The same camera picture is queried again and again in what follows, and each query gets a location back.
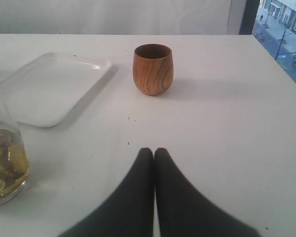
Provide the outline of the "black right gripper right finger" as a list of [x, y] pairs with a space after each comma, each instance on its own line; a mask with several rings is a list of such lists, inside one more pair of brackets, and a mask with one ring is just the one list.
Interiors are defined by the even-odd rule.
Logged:
[[163, 237], [258, 237], [253, 227], [205, 198], [181, 173], [165, 148], [154, 154], [160, 234]]

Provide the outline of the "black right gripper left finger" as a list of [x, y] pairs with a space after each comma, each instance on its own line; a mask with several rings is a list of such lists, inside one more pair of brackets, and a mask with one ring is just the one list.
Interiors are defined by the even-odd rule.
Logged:
[[154, 219], [153, 154], [141, 148], [114, 192], [63, 237], [151, 237]]

